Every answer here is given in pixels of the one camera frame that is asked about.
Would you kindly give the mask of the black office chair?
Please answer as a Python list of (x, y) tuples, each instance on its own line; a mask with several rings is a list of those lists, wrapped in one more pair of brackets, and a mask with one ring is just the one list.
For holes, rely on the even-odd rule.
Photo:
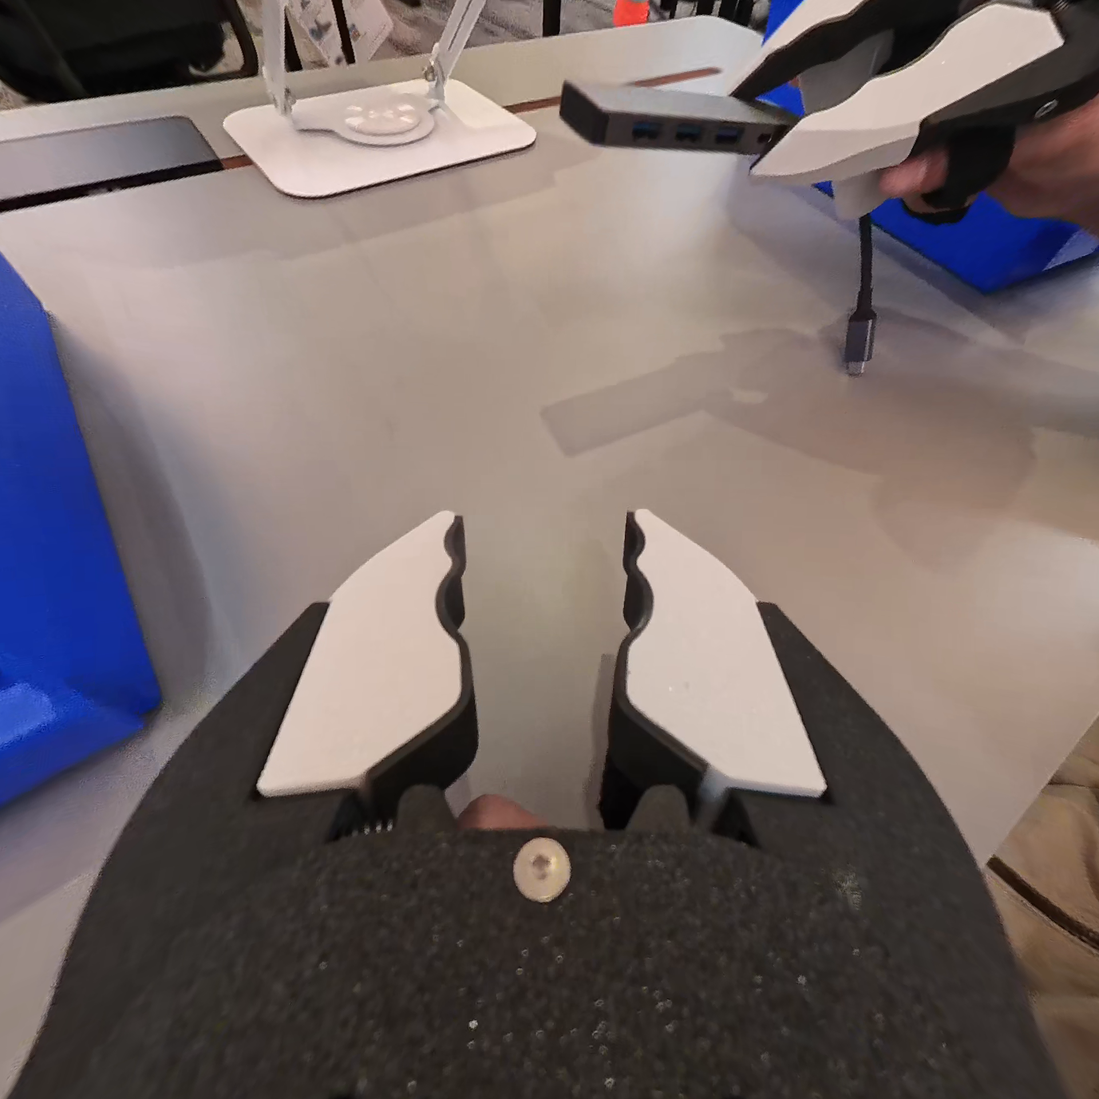
[(233, 1), (3, 1), (2, 84), (64, 102), (258, 74)]

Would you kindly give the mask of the black tripod with sheet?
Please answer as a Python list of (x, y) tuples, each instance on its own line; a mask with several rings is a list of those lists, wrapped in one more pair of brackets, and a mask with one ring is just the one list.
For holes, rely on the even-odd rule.
[(389, 39), (382, 1), (285, 1), (284, 13), (324, 67), (369, 60)]

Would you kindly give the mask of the grey usb hub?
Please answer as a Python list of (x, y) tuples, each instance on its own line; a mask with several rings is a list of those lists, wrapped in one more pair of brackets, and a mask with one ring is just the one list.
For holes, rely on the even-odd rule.
[[(562, 84), (559, 117), (594, 146), (725, 152), (752, 159), (769, 151), (797, 120), (772, 103), (728, 95), (572, 81)], [(863, 212), (857, 225), (859, 285), (842, 355), (846, 372), (854, 377), (871, 358), (876, 323), (870, 213)]]

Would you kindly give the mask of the blue plastic bin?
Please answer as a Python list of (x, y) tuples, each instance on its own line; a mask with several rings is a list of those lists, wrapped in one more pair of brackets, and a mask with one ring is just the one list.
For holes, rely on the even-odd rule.
[(1, 260), (1, 803), (161, 703), (45, 307)]
[[(802, 71), (760, 91), (764, 101), (790, 107), (798, 117), (847, 98), (871, 78), (901, 67), (923, 52), (942, 28), (976, 2), (771, 2), (763, 51), (793, 45), (794, 34), (822, 29)], [(1096, 235), (1063, 220), (1022, 218), (993, 196), (978, 195), (959, 219), (932, 224), (886, 200), (868, 183), (824, 180), (843, 219), (852, 219), (855, 198), (876, 198), (868, 214), (875, 229), (895, 238), (982, 292), (1040, 279), (1084, 258), (1096, 258)]]

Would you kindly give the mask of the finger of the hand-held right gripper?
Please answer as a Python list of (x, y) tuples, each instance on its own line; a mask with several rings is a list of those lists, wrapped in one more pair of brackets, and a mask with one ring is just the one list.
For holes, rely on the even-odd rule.
[(731, 90), (747, 101), (837, 60), (886, 31), (941, 29), (958, 15), (958, 1), (804, 1), (761, 43)]
[(750, 168), (780, 184), (865, 180), (915, 152), (921, 135), (992, 108), (992, 92), (1019, 102), (1023, 74), (1064, 47), (1064, 15), (1037, 4), (964, 8), (919, 54), (847, 98), (801, 117)]

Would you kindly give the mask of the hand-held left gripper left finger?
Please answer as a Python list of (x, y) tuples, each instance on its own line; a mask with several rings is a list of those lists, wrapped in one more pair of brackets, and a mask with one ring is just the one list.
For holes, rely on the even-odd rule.
[(477, 749), (462, 518), (439, 511), (329, 598), (256, 789), (263, 797), (445, 789)]

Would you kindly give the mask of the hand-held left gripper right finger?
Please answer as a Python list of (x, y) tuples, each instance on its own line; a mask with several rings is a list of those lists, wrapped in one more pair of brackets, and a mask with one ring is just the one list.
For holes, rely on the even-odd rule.
[(758, 598), (654, 511), (626, 512), (625, 636), (614, 658), (597, 809), (626, 829), (669, 787), (687, 822), (747, 816), (743, 799), (827, 804), (827, 782)]

